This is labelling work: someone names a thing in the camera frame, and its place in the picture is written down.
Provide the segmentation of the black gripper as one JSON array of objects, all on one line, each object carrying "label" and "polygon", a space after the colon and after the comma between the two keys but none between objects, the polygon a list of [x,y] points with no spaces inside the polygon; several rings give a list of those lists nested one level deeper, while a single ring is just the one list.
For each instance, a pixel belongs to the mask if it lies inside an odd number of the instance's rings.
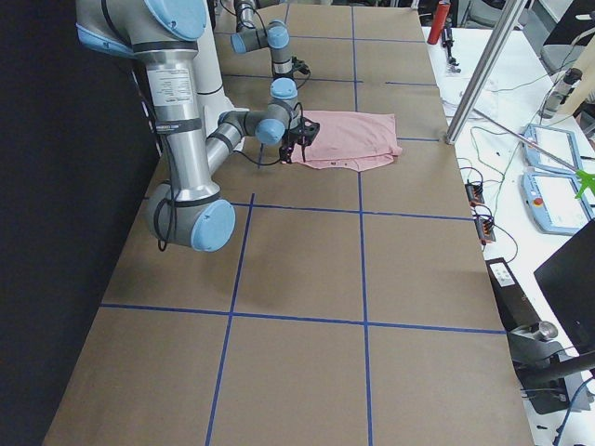
[{"label": "black gripper", "polygon": [[296,146],[300,147],[298,159],[306,161],[306,148],[316,139],[321,125],[308,118],[298,118],[297,123],[289,128],[282,137],[282,143],[279,148],[279,158],[282,163],[291,164],[292,156]]}]

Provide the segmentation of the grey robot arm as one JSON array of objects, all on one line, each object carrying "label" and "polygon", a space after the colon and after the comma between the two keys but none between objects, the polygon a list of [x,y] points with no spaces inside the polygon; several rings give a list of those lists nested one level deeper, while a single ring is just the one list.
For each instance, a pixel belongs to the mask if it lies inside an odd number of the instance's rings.
[{"label": "grey robot arm", "polygon": [[282,162],[295,147],[315,140],[320,126],[298,99],[296,72],[308,66],[290,48],[281,20],[265,22],[261,1],[234,3],[234,52],[271,54],[271,99],[262,111],[236,108],[222,84],[207,1],[80,1],[80,42],[95,51],[141,62],[149,87],[141,98],[168,163],[168,180],[146,208],[150,232],[170,244],[214,252],[230,239],[236,221],[213,174],[241,150],[246,138],[277,146]]},{"label": "grey robot arm", "polygon": [[267,48],[271,56],[271,75],[274,80],[293,80],[295,73],[309,79],[308,64],[298,59],[290,48],[291,38],[283,20],[266,23],[259,11],[280,5],[282,1],[234,1],[236,32],[231,36],[231,46],[236,54],[247,54]]}]

